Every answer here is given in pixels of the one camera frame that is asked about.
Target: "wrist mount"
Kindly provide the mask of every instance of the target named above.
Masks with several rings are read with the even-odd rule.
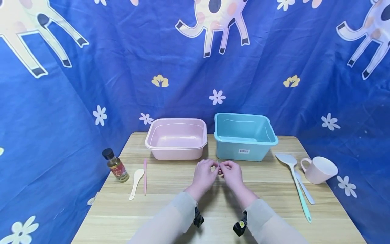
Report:
[[[242,236],[246,230],[246,226],[248,224],[248,213],[246,211],[243,212],[244,216],[241,218],[240,222],[237,222],[233,226],[233,231],[238,235]]]
[[[200,214],[198,207],[195,207],[194,225],[199,228],[203,224],[203,222],[203,216]]]

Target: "hand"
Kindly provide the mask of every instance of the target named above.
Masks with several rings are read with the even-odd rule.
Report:
[[[226,185],[232,190],[243,210],[259,198],[245,186],[240,165],[226,161],[220,163],[220,168],[219,174],[223,174],[222,178],[225,179]]]
[[[202,196],[211,188],[218,176],[220,168],[217,162],[212,159],[203,159],[195,168],[192,184],[185,190],[195,201],[199,202]]]
[[[220,163],[220,167],[221,171],[219,174],[223,174],[222,178],[225,179],[226,185],[230,188],[230,190],[234,191],[237,188],[245,186],[240,165],[233,161],[226,161]]]

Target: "beige sleeve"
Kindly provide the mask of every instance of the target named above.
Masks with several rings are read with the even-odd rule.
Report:
[[[128,244],[173,244],[193,223],[196,206],[197,202],[188,193],[178,194],[168,206],[144,224]]]
[[[305,238],[261,199],[247,209],[248,229],[259,244],[307,244]]]

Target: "blue fabric backdrop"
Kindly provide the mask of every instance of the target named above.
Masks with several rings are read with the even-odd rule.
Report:
[[[70,243],[104,148],[157,118],[213,133],[217,112],[266,115],[333,160],[331,189],[388,243],[389,4],[0,0],[0,244]]]

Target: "yellow flower print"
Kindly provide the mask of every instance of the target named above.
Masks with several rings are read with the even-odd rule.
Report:
[[[168,79],[164,78],[162,75],[153,77],[152,83],[158,87],[167,87],[169,85]]]
[[[297,75],[294,75],[293,77],[289,77],[287,80],[285,80],[283,82],[283,85],[285,87],[287,87],[287,88],[289,88],[289,87],[296,87],[296,86],[298,86],[300,80],[301,79],[298,78]]]

